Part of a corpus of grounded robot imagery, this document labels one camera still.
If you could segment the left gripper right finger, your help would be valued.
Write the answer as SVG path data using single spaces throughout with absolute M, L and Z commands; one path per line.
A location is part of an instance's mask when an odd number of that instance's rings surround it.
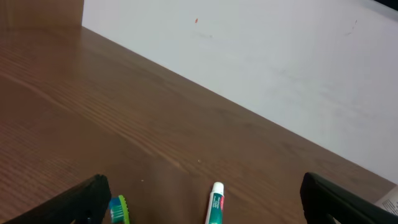
M 303 177 L 300 198 L 308 224 L 397 223 L 397 215 L 312 172 Z

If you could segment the green white wipes packet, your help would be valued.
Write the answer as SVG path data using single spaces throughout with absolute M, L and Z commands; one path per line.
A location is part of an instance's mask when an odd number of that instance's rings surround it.
M 398 216 L 398 186 L 396 185 L 385 196 L 379 199 L 375 205 L 395 216 Z

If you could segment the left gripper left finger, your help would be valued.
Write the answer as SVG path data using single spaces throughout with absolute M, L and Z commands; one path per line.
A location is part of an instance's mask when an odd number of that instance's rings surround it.
M 107 177 L 96 174 L 6 224 L 102 223 L 110 200 Z

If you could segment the teal toothpaste tube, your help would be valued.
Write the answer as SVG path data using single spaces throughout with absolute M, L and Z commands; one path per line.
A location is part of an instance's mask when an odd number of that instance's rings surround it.
M 215 182 L 210 192 L 205 224 L 222 224 L 224 206 L 224 185 Z

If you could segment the green blue toothbrush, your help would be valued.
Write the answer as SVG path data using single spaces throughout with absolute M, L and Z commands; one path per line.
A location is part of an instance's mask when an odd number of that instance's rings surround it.
M 112 224 L 130 224 L 129 209 L 123 195 L 113 197 L 109 201 L 109 212 Z

